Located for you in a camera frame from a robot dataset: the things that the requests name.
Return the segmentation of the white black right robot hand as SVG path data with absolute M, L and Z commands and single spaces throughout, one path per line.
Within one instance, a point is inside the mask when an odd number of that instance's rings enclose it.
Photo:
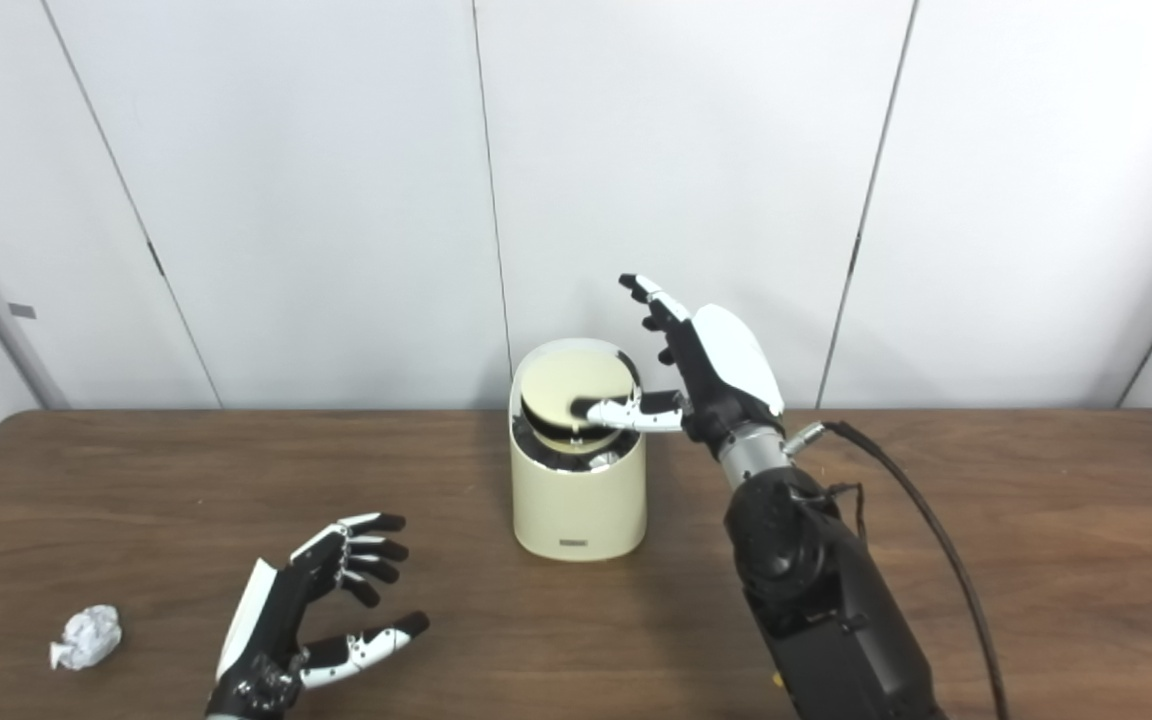
M 636 432 L 676 432 L 721 454 L 745 425 L 781 430 L 785 400 L 776 377 L 745 323 L 732 311 L 708 304 L 695 313 L 646 275 L 623 273 L 617 282 L 647 306 L 643 327 L 666 338 L 660 363 L 675 366 L 680 389 L 630 395 L 573 397 L 573 418 L 593 427 Z

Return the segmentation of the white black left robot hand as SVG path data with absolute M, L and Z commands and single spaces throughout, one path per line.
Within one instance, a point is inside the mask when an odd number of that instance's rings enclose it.
M 376 584 L 396 583 L 397 562 L 410 556 L 393 535 L 406 520 L 389 511 L 334 520 L 285 564 L 257 559 L 228 626 L 204 710 L 206 719 L 283 719 L 302 694 L 353 679 L 389 659 L 431 626 L 422 611 L 320 641 L 303 642 L 308 606 L 344 591 L 367 609 Z

